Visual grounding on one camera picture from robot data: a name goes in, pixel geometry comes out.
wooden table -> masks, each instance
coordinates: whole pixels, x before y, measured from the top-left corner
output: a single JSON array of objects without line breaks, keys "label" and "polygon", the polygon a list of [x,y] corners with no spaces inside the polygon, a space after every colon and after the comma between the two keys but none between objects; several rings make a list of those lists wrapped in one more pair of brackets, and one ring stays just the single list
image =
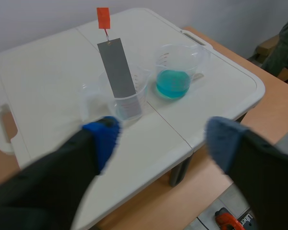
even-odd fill
[{"label": "wooden table", "polygon": [[[278,142],[288,132],[288,85],[193,28],[186,29],[261,78],[266,87],[265,96],[256,108],[248,112],[242,123],[271,143]],[[8,133],[13,136],[16,130],[10,115],[6,117],[5,124]],[[0,180],[17,168],[14,157],[0,153]],[[103,230],[181,230],[231,183],[203,147],[193,157],[185,179],[178,186],[171,188],[168,174],[162,176],[101,220],[99,226]]]}]

white wall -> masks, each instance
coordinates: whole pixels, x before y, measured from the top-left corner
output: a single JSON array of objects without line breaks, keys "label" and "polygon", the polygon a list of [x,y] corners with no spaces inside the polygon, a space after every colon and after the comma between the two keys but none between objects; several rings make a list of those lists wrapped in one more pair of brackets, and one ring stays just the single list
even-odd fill
[{"label": "white wall", "polygon": [[93,21],[101,6],[150,8],[246,58],[288,20],[288,0],[0,0],[0,52]]}]

measuring cup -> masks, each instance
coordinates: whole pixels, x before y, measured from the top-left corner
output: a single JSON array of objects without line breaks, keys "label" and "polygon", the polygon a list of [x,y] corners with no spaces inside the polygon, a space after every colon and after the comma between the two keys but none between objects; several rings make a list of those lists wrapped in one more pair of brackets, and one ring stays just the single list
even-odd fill
[{"label": "measuring cup", "polygon": [[158,91],[171,99],[183,97],[209,59],[210,52],[201,45],[162,46],[156,52]]},{"label": "measuring cup", "polygon": [[115,98],[107,76],[104,71],[98,79],[98,87],[85,86],[81,90],[81,116],[82,120],[87,120],[91,115],[91,106],[94,106],[93,99],[99,97],[99,101],[106,104],[111,114],[120,121],[138,119],[143,115],[146,104],[147,83],[152,72],[143,69],[135,64],[128,64],[136,94]]}]

blue liquid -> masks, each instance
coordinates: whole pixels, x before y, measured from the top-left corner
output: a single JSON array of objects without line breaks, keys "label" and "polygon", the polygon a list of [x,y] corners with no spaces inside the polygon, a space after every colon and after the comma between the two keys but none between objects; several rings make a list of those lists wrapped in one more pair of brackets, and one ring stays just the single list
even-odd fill
[{"label": "blue liquid", "polygon": [[190,77],[184,71],[164,70],[157,76],[157,89],[169,98],[183,97],[190,87]]}]

red tag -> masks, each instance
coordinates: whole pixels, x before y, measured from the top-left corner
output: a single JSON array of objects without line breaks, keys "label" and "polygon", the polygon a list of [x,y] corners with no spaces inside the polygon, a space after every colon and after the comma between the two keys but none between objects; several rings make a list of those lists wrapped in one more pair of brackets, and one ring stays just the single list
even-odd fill
[{"label": "red tag", "polygon": [[98,23],[100,29],[110,29],[110,11],[109,8],[97,8]]}]

